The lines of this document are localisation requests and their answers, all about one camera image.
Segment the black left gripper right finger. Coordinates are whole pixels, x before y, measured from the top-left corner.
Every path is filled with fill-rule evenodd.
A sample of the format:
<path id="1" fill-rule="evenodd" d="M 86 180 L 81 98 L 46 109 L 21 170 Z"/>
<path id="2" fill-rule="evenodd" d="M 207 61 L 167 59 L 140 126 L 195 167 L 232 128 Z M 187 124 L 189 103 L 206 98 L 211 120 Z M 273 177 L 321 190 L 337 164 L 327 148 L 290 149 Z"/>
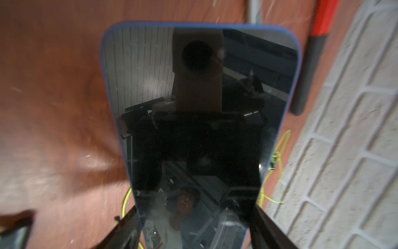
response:
<path id="1" fill-rule="evenodd" d="M 259 206 L 254 208 L 249 228 L 253 249 L 297 249 Z"/>

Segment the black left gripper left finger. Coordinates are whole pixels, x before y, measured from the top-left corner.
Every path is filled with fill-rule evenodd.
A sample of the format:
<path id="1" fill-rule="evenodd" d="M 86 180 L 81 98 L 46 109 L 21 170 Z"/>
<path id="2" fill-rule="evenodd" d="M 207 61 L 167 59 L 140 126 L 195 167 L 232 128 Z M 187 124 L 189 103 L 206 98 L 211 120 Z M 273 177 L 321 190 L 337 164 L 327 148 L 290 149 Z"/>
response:
<path id="1" fill-rule="evenodd" d="M 124 218 L 119 219 L 116 227 L 93 249 L 139 249 L 140 236 L 140 221 L 136 206 L 133 206 Z"/>

